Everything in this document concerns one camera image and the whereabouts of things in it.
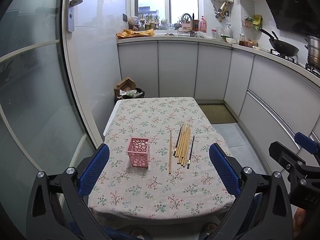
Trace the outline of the person's right hand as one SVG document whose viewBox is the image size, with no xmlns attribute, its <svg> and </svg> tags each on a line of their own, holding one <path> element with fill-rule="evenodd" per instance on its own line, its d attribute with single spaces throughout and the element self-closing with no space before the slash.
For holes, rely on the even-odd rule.
<svg viewBox="0 0 320 240">
<path fill-rule="evenodd" d="M 306 211 L 299 207 L 293 217 L 293 239 L 295 239 L 300 234 L 305 218 Z"/>
</svg>

